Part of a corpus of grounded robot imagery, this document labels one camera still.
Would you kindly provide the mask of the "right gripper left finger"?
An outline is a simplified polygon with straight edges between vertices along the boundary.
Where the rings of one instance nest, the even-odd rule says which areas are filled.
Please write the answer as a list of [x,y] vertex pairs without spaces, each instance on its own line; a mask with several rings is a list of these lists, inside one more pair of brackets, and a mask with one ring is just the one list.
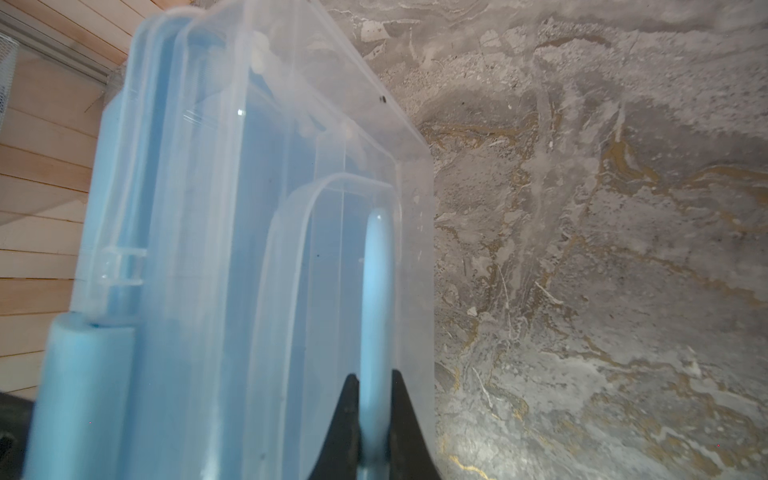
[[309,480],[355,480],[361,451],[359,380],[349,374],[342,386],[325,440]]

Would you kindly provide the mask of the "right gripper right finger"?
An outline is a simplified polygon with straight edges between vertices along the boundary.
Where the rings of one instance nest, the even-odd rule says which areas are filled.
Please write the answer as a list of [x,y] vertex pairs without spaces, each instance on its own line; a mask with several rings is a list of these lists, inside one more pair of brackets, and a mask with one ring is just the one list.
[[390,480],[440,480],[400,371],[392,371],[388,437]]

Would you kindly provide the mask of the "blue translucent plastic toolbox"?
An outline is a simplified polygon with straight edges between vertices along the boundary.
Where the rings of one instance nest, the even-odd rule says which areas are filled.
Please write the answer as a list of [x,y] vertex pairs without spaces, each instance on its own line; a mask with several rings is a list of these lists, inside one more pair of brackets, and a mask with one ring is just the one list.
[[27,479],[308,479],[346,377],[389,479],[392,371],[433,458],[429,148],[316,1],[144,21],[102,120]]

